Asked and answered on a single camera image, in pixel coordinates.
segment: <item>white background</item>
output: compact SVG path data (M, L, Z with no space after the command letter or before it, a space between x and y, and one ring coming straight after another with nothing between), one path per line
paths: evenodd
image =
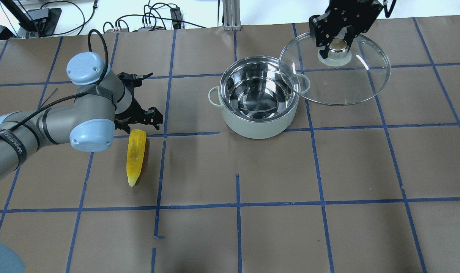
M41 0L24 0L22 3L26 9L37 9L41 6ZM152 0L152 4L161 0ZM92 11L93 0L73 0L83 10L85 17ZM183 12L183 19L205 27L216 27L221 16L217 17L217 0L171 0L169 2L180 6ZM88 33L90 29L102 31L105 21L114 21L125 14L142 14L146 0L99 0L99 8L95 11L93 19L85 26L82 34ZM329 0L241 0L240 16L242 25L257 24L283 24L308 22L308 18L314 14L322 14L329 4ZM62 8L60 22L56 28L56 33L70 30L82 23L79 10L68 3L53 3L48 7ZM18 30L19 25L15 17L6 9L6 14L13 26ZM169 9L160 9L162 17L171 18ZM403 17L429 17L443 15L460 14L460 0L397 0L391 18ZM140 17L129 17L125 19L129 24L130 30L138 29L142 26ZM6 16L0 7L0 24L12 29Z

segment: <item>black rod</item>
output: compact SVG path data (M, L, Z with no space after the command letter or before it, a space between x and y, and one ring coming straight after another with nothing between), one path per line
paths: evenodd
M6 8L18 19L20 26L26 31L37 31L33 21L31 21L22 10L14 3L14 0L1 0Z

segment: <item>transparent pot lid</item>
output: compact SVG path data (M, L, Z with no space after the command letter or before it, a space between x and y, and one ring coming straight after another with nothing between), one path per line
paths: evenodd
M316 47L314 34L307 32L294 38L279 58L281 72L292 71L292 75L284 77L286 84L305 84L301 74L306 76L310 87L295 92L319 104L350 105L375 97L390 78L388 57L375 42L362 35L353 40L348 50L347 43L340 38L344 34L342 31L334 38L326 59L320 54L324 47Z

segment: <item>pot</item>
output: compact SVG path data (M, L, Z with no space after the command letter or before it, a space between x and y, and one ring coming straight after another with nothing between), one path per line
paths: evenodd
M246 138L271 138L291 124L299 95L310 87L309 79L293 73L290 67L279 69L279 60L269 56L251 56L232 64L220 85L208 93L225 123ZM219 104L211 100L218 91Z

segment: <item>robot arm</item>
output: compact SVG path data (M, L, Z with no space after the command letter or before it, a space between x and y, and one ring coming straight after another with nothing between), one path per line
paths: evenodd
M346 42L349 50L353 39L369 31L384 7L386 17L389 18L394 6L395 0L390 10L387 8L387 0L383 5L378 0L329 0L325 14L309 18L309 30L315 34L316 46L325 47L320 50L320 55L323 59L328 57L329 46L343 28L346 28L346 34L341 39Z
M111 71L110 67L98 83L104 65L94 52L83 52L70 60L67 73L79 86L69 107L50 108L36 112L15 112L0 117L0 179L16 170L41 147L71 143L84 152L100 152L112 144L117 129L130 131L129 124L151 124L159 130L162 114L151 107L143 110L134 98L134 88L152 74Z

